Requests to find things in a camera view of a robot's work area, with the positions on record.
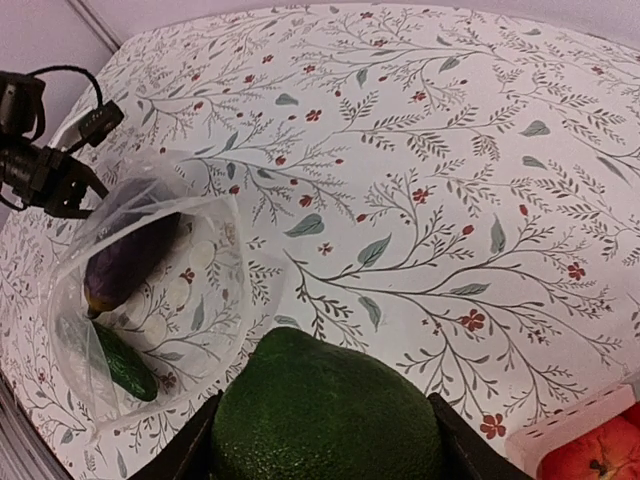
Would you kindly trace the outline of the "dark green fake cucumber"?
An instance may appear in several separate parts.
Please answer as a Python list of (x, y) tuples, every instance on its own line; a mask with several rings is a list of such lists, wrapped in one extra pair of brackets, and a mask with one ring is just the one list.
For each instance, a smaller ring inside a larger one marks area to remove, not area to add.
[(112, 380), (134, 398), (151, 402), (157, 398), (158, 385), (151, 369), (137, 351), (114, 331), (92, 321)]

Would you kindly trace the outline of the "green fake leafy vegetable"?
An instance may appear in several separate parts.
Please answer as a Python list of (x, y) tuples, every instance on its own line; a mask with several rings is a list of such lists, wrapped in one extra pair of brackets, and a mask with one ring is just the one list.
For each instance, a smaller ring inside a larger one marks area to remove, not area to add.
[(216, 479), (441, 479), (434, 410), (364, 353), (295, 328), (258, 342), (224, 391), (211, 434)]

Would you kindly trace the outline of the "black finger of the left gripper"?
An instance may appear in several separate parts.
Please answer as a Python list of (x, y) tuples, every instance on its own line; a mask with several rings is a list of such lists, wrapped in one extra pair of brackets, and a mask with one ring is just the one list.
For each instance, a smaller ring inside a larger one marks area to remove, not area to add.
[(104, 199), (109, 190), (90, 167), (77, 167), (77, 180), (84, 186), (93, 190), (101, 199)]

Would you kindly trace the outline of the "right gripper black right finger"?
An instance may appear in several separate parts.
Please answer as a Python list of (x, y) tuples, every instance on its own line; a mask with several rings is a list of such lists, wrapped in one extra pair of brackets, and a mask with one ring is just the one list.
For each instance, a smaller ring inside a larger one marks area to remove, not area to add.
[(438, 393), (428, 396), (444, 452), (444, 479), (531, 480), (499, 455)]

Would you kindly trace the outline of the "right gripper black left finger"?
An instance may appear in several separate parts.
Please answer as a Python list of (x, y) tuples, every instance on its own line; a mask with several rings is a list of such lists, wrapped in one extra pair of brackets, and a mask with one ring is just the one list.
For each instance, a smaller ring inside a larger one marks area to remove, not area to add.
[(211, 431), (223, 392), (208, 399), (152, 461), (131, 480), (209, 479)]

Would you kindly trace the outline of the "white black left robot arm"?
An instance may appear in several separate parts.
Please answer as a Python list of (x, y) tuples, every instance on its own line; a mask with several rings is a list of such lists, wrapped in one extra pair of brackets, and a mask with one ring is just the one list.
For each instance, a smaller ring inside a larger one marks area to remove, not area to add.
[[(81, 117), (78, 140), (69, 148), (39, 147), (46, 118), (43, 93), (46, 83), (39, 77), (57, 71), (75, 72), (91, 83), (97, 107)], [(114, 101), (105, 101), (95, 76), (72, 65), (44, 67), (28, 74), (1, 73), (1, 184), (11, 188), (20, 202), (1, 199), (5, 207), (22, 212), (40, 208), (47, 215), (63, 219), (86, 219), (90, 209), (81, 203), (89, 189), (100, 198), (107, 187), (96, 173), (73, 154), (86, 145), (98, 146), (124, 119)]]

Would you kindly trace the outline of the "clear polka dot zip bag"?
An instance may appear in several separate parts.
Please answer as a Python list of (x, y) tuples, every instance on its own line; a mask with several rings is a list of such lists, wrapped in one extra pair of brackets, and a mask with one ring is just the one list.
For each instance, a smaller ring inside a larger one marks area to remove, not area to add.
[[(262, 305), (250, 276), (252, 215), (244, 168), (229, 162), (171, 165), (160, 157), (134, 156), (104, 160), (97, 173), (108, 196), (90, 200), (93, 216), (74, 230), (39, 284), (40, 314), (54, 358), (70, 395), (86, 409), (96, 440), (202, 397), (238, 356)], [(131, 178), (158, 180), (174, 197), (143, 207), (147, 216), (98, 241), (107, 226), (106, 200)], [(181, 220), (165, 258), (125, 303), (88, 318), (88, 260), (175, 212)], [(92, 321), (114, 331), (151, 369), (158, 385), (154, 401), (138, 400), (112, 380)]]

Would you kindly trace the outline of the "purple fake eggplant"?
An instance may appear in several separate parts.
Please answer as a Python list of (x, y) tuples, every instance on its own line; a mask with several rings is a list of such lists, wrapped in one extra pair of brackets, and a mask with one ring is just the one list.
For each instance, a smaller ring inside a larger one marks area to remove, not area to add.
[[(107, 226), (96, 239), (101, 241), (147, 216), (143, 207), (174, 197), (158, 180), (131, 178), (110, 193), (103, 207)], [(87, 317), (95, 319), (125, 303), (169, 253), (177, 236), (178, 212), (146, 224), (93, 255), (84, 275)]]

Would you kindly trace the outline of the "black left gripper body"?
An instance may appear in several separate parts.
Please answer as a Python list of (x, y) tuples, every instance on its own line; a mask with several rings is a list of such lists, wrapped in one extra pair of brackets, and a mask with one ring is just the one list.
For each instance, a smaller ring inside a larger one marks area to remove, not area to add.
[(66, 152), (42, 148), (27, 182), (27, 205), (55, 218), (88, 218), (93, 211), (81, 203), (90, 188), (77, 180), (77, 167), (89, 166)]

